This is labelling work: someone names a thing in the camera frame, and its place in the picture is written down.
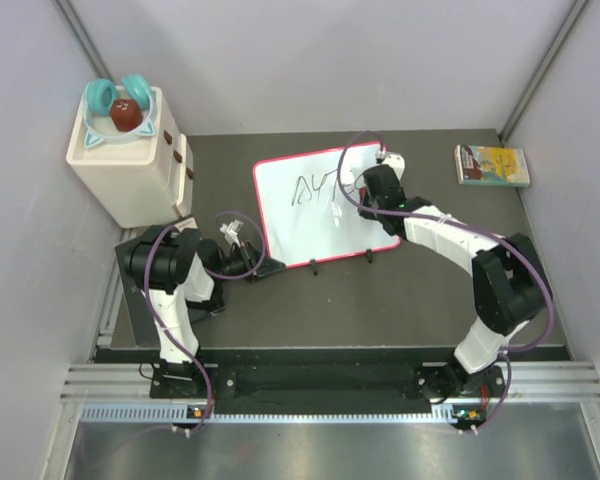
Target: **white wall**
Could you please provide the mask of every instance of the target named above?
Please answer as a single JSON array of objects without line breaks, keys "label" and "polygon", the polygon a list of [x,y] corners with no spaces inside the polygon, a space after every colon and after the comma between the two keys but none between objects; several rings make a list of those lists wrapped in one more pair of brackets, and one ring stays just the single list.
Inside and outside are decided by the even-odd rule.
[{"label": "white wall", "polygon": [[0,479],[41,466],[119,232],[64,162],[92,77],[50,1],[0,1]]},{"label": "white wall", "polygon": [[600,374],[600,0],[591,2],[509,142],[575,353]]},{"label": "white wall", "polygon": [[571,0],[74,0],[188,134],[501,128]]}]

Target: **purple cable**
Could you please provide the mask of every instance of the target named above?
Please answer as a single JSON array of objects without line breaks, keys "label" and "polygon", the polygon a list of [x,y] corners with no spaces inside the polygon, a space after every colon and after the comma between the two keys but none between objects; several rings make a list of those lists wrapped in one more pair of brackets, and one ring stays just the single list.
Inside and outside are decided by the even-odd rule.
[{"label": "purple cable", "polygon": [[198,361],[198,359],[195,357],[195,355],[193,355],[190,351],[188,351],[186,348],[184,348],[184,346],[180,342],[178,342],[173,337],[173,335],[171,335],[171,332],[167,329],[167,326],[164,324],[164,322],[160,318],[160,315],[158,315],[158,312],[156,312],[156,309],[153,308],[153,304],[151,303],[151,296],[149,295],[149,276],[151,273],[151,267],[153,265],[153,259],[156,256],[156,252],[158,251],[158,247],[162,243],[162,240],[164,240],[164,237],[166,237],[167,234],[169,234],[172,230],[175,230],[175,227],[173,225],[167,225],[166,227],[164,227],[164,229],[160,232],[160,235],[158,235],[158,237],[156,238],[156,241],[153,242],[153,245],[151,246],[151,250],[149,250],[149,256],[147,257],[147,264],[144,267],[144,289],[143,289],[143,292],[144,292],[144,298],[147,302],[147,307],[149,308],[149,312],[151,312],[151,315],[155,319],[156,323],[160,326],[160,328],[163,329],[163,332],[164,332],[165,336],[167,337],[167,339],[169,339],[169,341],[171,343],[173,343],[173,345],[175,345],[175,347],[178,350],[180,350],[187,357],[189,357],[189,360],[191,360],[191,362],[200,371],[202,378],[204,378],[204,383],[207,388],[207,405],[204,409],[204,413],[202,414],[202,418],[200,419],[200,422],[198,422],[198,424],[193,428],[193,430],[191,430],[191,433],[195,433],[202,428],[202,426],[204,425],[204,422],[206,422],[209,419],[209,417],[211,416],[211,409],[213,408],[213,391],[211,389],[211,379],[209,378],[209,374],[205,370],[204,366],[202,365],[202,363],[200,363]]},{"label": "purple cable", "polygon": [[260,268],[260,265],[262,265],[262,262],[264,262],[264,258],[267,255],[266,243],[264,241],[264,233],[262,232],[262,229],[258,226],[258,224],[255,221],[253,221],[253,219],[251,217],[249,217],[248,215],[245,215],[244,213],[236,212],[235,210],[225,210],[224,212],[220,212],[219,214],[217,214],[215,217],[216,225],[218,225],[218,219],[220,217],[222,217],[223,215],[232,215],[234,217],[242,218],[243,220],[246,220],[247,222],[249,222],[251,225],[253,225],[255,227],[255,229],[258,232],[258,235],[260,235],[260,240],[262,241],[262,255],[260,255],[260,258],[258,259],[258,261],[256,262],[256,264],[254,265],[253,268],[251,268],[250,270],[247,270],[245,273],[241,273],[240,275],[222,275],[221,273],[216,273],[216,272],[213,272],[206,268],[205,268],[205,271],[213,278],[218,278],[220,280],[242,280],[243,278],[247,278],[249,275],[256,273],[258,271],[258,269]]},{"label": "purple cable", "polygon": [[[338,182],[338,188],[340,189],[340,192],[342,192],[342,195],[344,195],[344,198],[346,198],[347,201],[349,203],[351,203],[353,206],[355,206],[356,208],[359,208],[360,210],[363,210],[366,212],[371,212],[371,213],[381,214],[381,215],[389,215],[389,216],[393,216],[393,217],[418,218],[421,220],[431,220],[434,222],[440,221],[439,217],[436,217],[433,215],[423,215],[420,213],[411,213],[411,212],[395,212],[395,211],[391,211],[391,210],[381,210],[379,208],[367,207],[367,206],[360,204],[359,202],[357,202],[356,200],[354,200],[353,198],[351,198],[349,196],[349,194],[344,189],[344,185],[342,183],[342,178],[341,178],[341,170],[342,170],[342,164],[344,162],[344,157],[347,153],[347,150],[349,150],[349,148],[362,135],[365,135],[368,133],[379,138],[380,143],[381,143],[381,148],[382,149],[385,148],[382,137],[380,137],[380,135],[378,135],[376,132],[372,132],[370,130],[365,130],[363,132],[360,132],[360,133],[354,135],[354,137],[351,140],[349,140],[349,143],[347,144],[347,146],[344,147],[344,149],[342,150],[342,154],[340,155],[340,160],[338,161],[338,170],[336,172],[336,180]],[[474,226],[467,225],[467,224],[460,223],[460,222],[455,222],[453,220],[448,220],[448,221],[445,221],[444,223],[446,223],[447,225],[451,225],[452,227],[460,228],[467,232],[482,235],[490,240],[493,240],[494,242],[498,243],[499,245],[502,245],[507,251],[509,251],[511,253],[511,255],[516,257],[520,261],[520,263],[522,263],[522,265],[524,265],[524,267],[529,271],[529,274],[533,277],[533,279],[538,284],[538,287],[540,287],[540,291],[542,292],[542,297],[545,301],[545,304],[547,305],[547,314],[548,314],[547,325],[545,326],[544,331],[533,342],[530,342],[526,345],[522,345],[519,347],[508,346],[506,348],[506,350],[508,350],[510,352],[526,352],[528,350],[534,349],[540,343],[544,342],[547,339],[547,337],[551,334],[551,331],[553,330],[553,325],[555,324],[555,311],[554,311],[553,299],[551,298],[551,294],[549,293],[549,288],[547,287],[547,284],[545,283],[545,281],[542,278],[542,276],[540,275],[540,273],[538,273],[538,271],[531,264],[531,262],[529,262],[529,260],[527,260],[524,255],[522,255],[515,248],[513,248],[513,246],[509,242],[498,237],[497,235],[493,234],[492,232],[489,232],[488,230],[484,230],[482,228],[474,227]]]}]

